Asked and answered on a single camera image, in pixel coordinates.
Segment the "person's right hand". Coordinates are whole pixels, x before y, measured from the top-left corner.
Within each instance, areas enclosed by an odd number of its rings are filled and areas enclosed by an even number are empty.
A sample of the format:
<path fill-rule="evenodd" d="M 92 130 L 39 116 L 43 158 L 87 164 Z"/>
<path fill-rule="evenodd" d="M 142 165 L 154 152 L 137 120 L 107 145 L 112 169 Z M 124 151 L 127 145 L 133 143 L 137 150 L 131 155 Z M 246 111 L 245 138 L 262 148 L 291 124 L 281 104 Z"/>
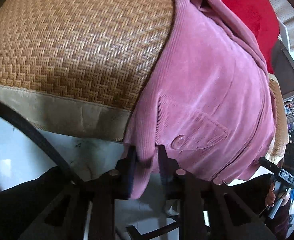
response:
<path fill-rule="evenodd" d="M 270 185 L 269 192 L 265 198 L 265 205 L 266 206 L 274 206 L 274 202 L 276 200 L 276 195 L 274 194 L 274 189 L 275 189 L 275 185 L 274 185 L 274 183 L 272 183 Z M 288 192 L 283 192 L 281 199 L 282 199 L 281 206 L 285 206 L 287 204 L 288 200 L 290 199 L 290 194 Z"/>

